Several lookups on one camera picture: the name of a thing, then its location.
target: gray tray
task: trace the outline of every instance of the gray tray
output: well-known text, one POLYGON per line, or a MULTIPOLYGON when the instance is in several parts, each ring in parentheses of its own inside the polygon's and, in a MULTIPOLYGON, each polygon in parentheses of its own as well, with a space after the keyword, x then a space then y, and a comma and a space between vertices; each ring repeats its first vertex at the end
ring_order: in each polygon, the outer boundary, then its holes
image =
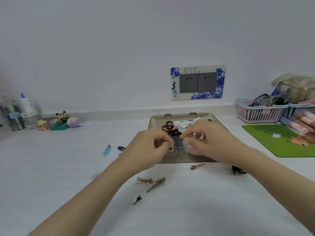
MULTIPOLYGON (((183 121, 186 119, 210 119, 214 123, 221 124, 213 114, 211 113, 188 113, 188 114, 164 114, 164 115, 154 115, 150 118, 150 123, 148 129, 161 129, 167 121, 183 121)), ((216 162, 215 160, 205 157, 187 154, 184 148, 180 149, 180 139, 178 136, 172 137, 175 141, 175 153, 169 152, 166 156, 163 157, 159 163, 179 163, 179 162, 216 162)))

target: blue and white porcelain pattern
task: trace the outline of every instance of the blue and white porcelain pattern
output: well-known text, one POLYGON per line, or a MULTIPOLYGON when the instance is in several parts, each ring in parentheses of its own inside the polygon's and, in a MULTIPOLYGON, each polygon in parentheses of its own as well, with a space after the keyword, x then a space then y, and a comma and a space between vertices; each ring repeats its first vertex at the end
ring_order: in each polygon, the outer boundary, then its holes
POLYGON ((223 71, 221 68, 218 68, 215 70, 217 71, 217 83, 216 83, 215 92, 195 93, 191 96, 190 99, 222 98, 225 71, 223 71))
POLYGON ((179 68, 175 67, 175 68, 171 68, 171 77, 173 78, 177 78, 179 76, 179 68))

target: hand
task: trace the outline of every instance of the hand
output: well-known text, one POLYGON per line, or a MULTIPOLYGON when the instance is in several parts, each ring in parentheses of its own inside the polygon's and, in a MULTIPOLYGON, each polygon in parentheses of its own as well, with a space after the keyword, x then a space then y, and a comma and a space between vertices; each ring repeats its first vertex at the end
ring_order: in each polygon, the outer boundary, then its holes
POLYGON ((135 175, 153 167, 167 154, 168 146, 174 144, 173 139, 164 131, 140 131, 117 160, 135 175))
POLYGON ((180 135, 180 138, 189 144, 187 149, 190 153, 210 157, 234 166, 241 165, 244 155, 254 150, 221 125, 207 120, 196 121, 180 135))

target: plastic bottle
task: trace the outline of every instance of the plastic bottle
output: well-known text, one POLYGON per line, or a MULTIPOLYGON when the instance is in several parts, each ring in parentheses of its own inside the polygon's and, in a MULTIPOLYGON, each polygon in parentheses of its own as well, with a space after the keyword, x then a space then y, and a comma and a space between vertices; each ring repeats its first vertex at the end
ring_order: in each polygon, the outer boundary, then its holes
POLYGON ((20 102, 21 102, 22 107, 24 108, 25 112, 34 111, 32 105, 30 104, 30 102, 28 100, 28 98, 26 98, 23 93, 21 93, 20 102))

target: yellow figurine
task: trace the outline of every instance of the yellow figurine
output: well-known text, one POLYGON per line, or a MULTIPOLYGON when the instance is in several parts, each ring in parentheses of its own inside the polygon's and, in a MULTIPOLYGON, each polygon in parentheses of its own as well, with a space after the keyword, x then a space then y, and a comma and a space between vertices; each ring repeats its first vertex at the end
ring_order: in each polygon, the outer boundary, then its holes
POLYGON ((39 131, 47 130, 50 127, 49 123, 46 120, 38 120, 37 125, 39 126, 39 131))

